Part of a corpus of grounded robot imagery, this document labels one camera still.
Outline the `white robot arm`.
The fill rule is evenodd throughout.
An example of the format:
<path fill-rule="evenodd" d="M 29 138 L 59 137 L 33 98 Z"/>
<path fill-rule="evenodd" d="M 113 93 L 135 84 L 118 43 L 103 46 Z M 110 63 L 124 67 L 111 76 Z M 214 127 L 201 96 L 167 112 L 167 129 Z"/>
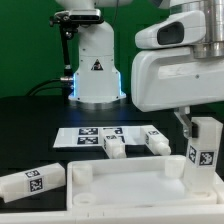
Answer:
<path fill-rule="evenodd" d="M 71 97 L 82 104 L 103 104 L 119 97 L 114 65 L 114 33 L 100 9 L 116 0 L 55 0 L 62 34 L 79 38 L 79 67 Z M 199 125 L 187 117 L 193 105 L 224 101 L 224 0 L 149 0 L 170 11 L 163 22 L 135 36 L 140 52 L 131 69 L 131 97 L 144 111 L 175 110 L 187 137 Z"/>

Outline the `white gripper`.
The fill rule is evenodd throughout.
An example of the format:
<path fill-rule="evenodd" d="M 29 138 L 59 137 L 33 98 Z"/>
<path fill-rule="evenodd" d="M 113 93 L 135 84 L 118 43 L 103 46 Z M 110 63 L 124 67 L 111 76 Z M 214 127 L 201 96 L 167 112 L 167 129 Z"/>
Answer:
<path fill-rule="evenodd" d="M 131 96 L 141 111 L 176 108 L 185 138 L 190 108 L 224 100 L 224 57 L 195 59 L 190 47 L 141 51 L 132 64 Z"/>

